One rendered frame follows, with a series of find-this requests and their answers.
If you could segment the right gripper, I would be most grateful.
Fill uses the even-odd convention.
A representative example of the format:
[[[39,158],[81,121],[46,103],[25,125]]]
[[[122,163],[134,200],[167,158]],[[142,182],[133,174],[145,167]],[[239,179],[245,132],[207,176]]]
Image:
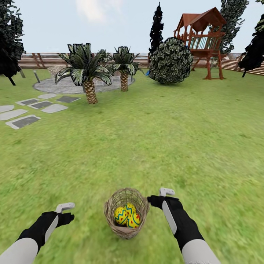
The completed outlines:
[[[156,195],[152,195],[152,196],[150,196],[150,197],[147,197],[148,202],[151,203],[151,206],[157,206],[157,207],[159,207],[160,209],[162,209],[162,208],[161,208],[161,205],[160,205],[160,201],[161,201],[161,199],[163,199],[163,198],[164,198],[163,196],[156,196]]]

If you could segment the wicker basket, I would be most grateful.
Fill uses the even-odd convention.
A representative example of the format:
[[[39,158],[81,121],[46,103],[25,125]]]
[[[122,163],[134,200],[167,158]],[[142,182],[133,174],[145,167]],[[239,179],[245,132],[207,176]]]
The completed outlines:
[[[140,226],[138,228],[128,228],[126,224],[119,225],[114,218],[115,210],[118,207],[124,207],[128,202],[135,206],[136,213],[140,216]],[[148,199],[143,197],[138,190],[127,187],[114,192],[108,202],[105,202],[103,210],[112,230],[117,233],[120,238],[128,240],[134,238],[144,226],[147,214],[150,210],[150,205]]]

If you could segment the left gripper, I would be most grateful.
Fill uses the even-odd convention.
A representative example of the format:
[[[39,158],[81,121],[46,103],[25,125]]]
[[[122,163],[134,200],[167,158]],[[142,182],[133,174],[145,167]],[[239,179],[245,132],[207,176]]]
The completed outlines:
[[[57,215],[60,216],[60,223],[57,227],[69,224],[72,220],[74,220],[74,215],[71,213],[58,213]]]

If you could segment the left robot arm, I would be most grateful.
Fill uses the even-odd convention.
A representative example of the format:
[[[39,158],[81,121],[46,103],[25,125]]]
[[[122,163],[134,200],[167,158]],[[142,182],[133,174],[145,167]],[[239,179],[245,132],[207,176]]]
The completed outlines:
[[[17,241],[0,255],[0,264],[32,264],[53,230],[74,220],[73,214],[63,214],[62,210],[74,207],[74,203],[63,203],[57,205],[55,212],[42,213],[42,216],[29,229],[23,230]]]

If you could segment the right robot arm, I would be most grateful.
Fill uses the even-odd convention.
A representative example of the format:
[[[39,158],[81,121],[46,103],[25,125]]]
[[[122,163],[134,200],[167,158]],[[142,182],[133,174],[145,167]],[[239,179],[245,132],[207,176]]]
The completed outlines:
[[[233,54],[232,60],[242,55],[242,53],[230,54]],[[224,55],[227,60],[230,60],[228,54]],[[157,206],[163,210],[173,235],[178,241],[185,264],[221,264],[199,232],[197,223],[183,210],[179,199],[166,196],[175,195],[175,191],[161,187],[159,192],[159,196],[147,197],[148,202],[151,206]]]

